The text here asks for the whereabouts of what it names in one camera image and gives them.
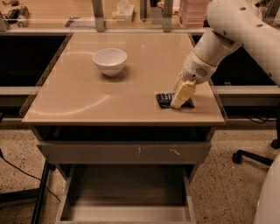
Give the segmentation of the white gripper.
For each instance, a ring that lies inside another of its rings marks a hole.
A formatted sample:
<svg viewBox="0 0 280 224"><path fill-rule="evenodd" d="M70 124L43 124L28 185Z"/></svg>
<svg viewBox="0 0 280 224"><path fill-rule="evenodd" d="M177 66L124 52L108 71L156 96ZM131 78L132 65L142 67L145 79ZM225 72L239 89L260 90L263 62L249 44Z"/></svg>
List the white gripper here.
<svg viewBox="0 0 280 224"><path fill-rule="evenodd" d="M216 70L217 66L207 64L194 51L191 51L183 63L182 72L178 74L174 82L173 90L176 92L172 97L171 106L179 109L195 94L196 84L209 81Z"/></svg>

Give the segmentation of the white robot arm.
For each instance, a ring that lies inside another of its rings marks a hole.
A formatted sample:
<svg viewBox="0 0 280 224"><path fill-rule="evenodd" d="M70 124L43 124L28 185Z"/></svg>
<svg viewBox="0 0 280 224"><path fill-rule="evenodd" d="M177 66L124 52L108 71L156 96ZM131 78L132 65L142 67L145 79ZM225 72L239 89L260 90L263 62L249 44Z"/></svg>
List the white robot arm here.
<svg viewBox="0 0 280 224"><path fill-rule="evenodd" d="M210 79L220 62L239 47L280 85L279 30L263 22L258 9L245 0L212 0L207 9L210 29L189 53L176 79L171 106L178 109ZM269 166L257 203L254 224L280 224L280 155L271 160L238 150L232 160L244 157Z"/></svg>

